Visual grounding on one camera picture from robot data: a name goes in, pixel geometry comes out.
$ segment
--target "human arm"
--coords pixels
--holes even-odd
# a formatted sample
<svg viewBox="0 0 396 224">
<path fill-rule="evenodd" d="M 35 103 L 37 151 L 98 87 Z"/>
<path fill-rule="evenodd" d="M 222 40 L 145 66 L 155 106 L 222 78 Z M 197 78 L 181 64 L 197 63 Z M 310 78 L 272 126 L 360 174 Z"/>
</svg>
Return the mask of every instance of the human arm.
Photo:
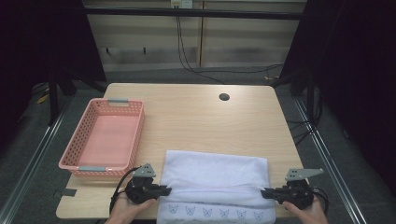
<svg viewBox="0 0 396 224">
<path fill-rule="evenodd" d="M 320 200 L 314 197 L 312 205 L 304 210 L 300 210 L 294 204 L 289 202 L 283 202 L 283 205 L 297 218 L 299 218 L 303 224 L 328 224 L 326 215 L 321 207 Z"/>
<path fill-rule="evenodd" d="M 141 204 L 136 204 L 128 199 L 125 192 L 120 193 L 106 224 L 129 224 L 138 213 L 150 208 L 156 202 L 157 200 L 150 199 Z"/>
</svg>

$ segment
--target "towel embroidery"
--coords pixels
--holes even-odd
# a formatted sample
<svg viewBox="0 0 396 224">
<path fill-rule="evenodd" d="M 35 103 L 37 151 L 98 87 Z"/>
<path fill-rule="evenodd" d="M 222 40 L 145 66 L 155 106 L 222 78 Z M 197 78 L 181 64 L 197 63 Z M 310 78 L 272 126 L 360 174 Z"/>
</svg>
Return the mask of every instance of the towel embroidery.
<svg viewBox="0 0 396 224">
<path fill-rule="evenodd" d="M 177 209 L 178 209 L 178 205 L 172 206 L 171 204 L 169 204 L 169 213 L 170 214 L 175 214 L 177 212 Z"/>
<path fill-rule="evenodd" d="M 203 210 L 204 210 L 204 217 L 210 217 L 210 216 L 212 216 L 212 209 L 204 209 L 203 208 Z"/>
<path fill-rule="evenodd" d="M 189 208 L 188 206 L 186 206 L 186 213 L 188 216 L 194 215 L 194 212 L 195 212 L 195 207 Z"/>
<path fill-rule="evenodd" d="M 245 219 L 247 217 L 247 211 L 239 212 L 239 210 L 236 210 L 236 213 L 238 214 L 239 219 Z"/>
<path fill-rule="evenodd" d="M 229 213 L 230 213 L 230 210 L 223 211 L 223 210 L 220 209 L 221 218 L 227 219 Z"/>
<path fill-rule="evenodd" d="M 254 218 L 256 218 L 256 221 L 261 221 L 263 215 L 264 215 L 264 212 L 261 212 L 261 213 L 254 212 Z"/>
</svg>

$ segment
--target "gray floor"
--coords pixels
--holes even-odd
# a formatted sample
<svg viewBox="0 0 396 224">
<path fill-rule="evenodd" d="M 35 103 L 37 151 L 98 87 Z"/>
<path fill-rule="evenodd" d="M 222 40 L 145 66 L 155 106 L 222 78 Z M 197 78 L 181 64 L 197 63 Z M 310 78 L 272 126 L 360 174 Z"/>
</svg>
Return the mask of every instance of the gray floor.
<svg viewBox="0 0 396 224">
<path fill-rule="evenodd" d="M 115 71 L 116 65 L 106 71 L 108 83 L 111 82 L 152 82 L 152 83 L 202 83 L 219 84 L 219 82 L 188 72 L 185 69 L 146 69 L 145 71 Z M 238 85 L 266 85 L 279 75 L 281 67 L 270 70 L 268 73 L 224 73 L 215 72 L 222 70 L 231 71 L 257 71 L 265 67 L 227 67 L 206 68 L 211 72 L 201 75 L 214 77 L 225 84 Z M 69 173 L 58 168 L 58 161 L 67 145 L 71 134 L 77 126 L 85 105 L 93 97 L 102 97 L 103 94 L 89 88 L 82 83 L 76 83 L 78 92 L 72 98 L 61 95 L 61 105 L 70 101 L 64 113 L 64 119 L 58 132 L 51 139 L 48 151 L 43 155 L 43 161 L 34 173 L 32 182 L 24 195 L 18 210 L 14 214 L 13 223 L 95 223 L 97 220 L 60 220 L 55 215 L 56 206 L 60 199 L 56 190 L 62 190 L 67 182 Z M 8 153 L 0 159 L 1 192 L 0 206 L 8 202 L 13 193 L 18 193 L 15 187 L 20 177 L 25 172 L 32 155 L 40 144 L 42 136 L 48 129 L 49 101 L 36 104 L 36 99 L 41 95 L 37 90 L 32 95 L 32 102 L 25 111 L 19 123 L 19 131 L 8 145 Z M 282 106 L 286 120 L 301 121 L 302 117 L 296 105 L 296 98 L 290 95 L 289 86 L 280 86 L 276 89 L 276 95 Z M 292 136 L 298 136 L 306 132 L 304 125 L 289 123 Z M 392 223 L 396 222 L 396 199 L 389 193 L 389 189 L 383 184 L 378 175 L 365 162 L 359 152 L 359 148 L 345 138 L 344 129 L 338 123 L 331 110 L 324 105 L 323 115 L 318 126 L 323 141 L 328 147 L 337 165 L 343 180 L 350 189 L 353 199 L 365 217 L 367 223 Z M 310 184 L 325 189 L 331 199 L 329 210 L 330 223 L 354 223 L 351 214 L 346 210 L 346 202 L 340 196 L 340 190 L 334 185 L 323 159 L 319 156 L 317 146 L 310 135 L 298 146 L 297 150 L 305 168 L 323 168 L 324 175 L 309 179 Z M 276 223 L 299 223 L 296 218 L 280 219 Z"/>
</svg>

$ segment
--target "plastic basket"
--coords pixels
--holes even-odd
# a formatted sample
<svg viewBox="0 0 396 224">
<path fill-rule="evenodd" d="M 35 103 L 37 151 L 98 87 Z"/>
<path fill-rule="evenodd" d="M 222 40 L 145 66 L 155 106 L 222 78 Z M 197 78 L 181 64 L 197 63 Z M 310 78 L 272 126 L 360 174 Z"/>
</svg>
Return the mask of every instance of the plastic basket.
<svg viewBox="0 0 396 224">
<path fill-rule="evenodd" d="M 59 167 L 73 175 L 124 175 L 134 166 L 143 121 L 141 101 L 90 100 Z"/>
</svg>

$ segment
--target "folded towel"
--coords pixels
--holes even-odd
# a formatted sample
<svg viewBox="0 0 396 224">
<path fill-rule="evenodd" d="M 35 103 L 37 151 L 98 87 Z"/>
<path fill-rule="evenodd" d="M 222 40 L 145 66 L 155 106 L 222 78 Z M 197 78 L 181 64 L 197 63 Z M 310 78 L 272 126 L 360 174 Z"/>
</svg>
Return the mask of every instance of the folded towel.
<svg viewBox="0 0 396 224">
<path fill-rule="evenodd" d="M 260 190 L 269 188 L 267 159 L 168 150 L 157 223 L 274 223 L 275 203 Z"/>
</svg>

